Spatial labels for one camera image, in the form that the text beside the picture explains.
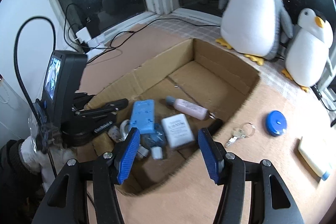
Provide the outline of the white gloved left hand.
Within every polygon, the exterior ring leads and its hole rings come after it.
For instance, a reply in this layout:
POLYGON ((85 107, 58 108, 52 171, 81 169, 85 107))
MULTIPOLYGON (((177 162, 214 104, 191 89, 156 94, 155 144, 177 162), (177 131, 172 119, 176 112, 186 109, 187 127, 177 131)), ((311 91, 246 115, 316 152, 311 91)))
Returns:
MULTIPOLYGON (((57 174, 69 159, 76 159, 75 153, 70 149, 51 147, 50 152, 57 174)), ((41 151, 34 151, 32 137, 30 136, 19 145, 19 156, 23 165, 31 173, 40 174, 42 176, 43 188, 45 192, 47 192, 55 179, 49 156, 41 153, 41 151)))

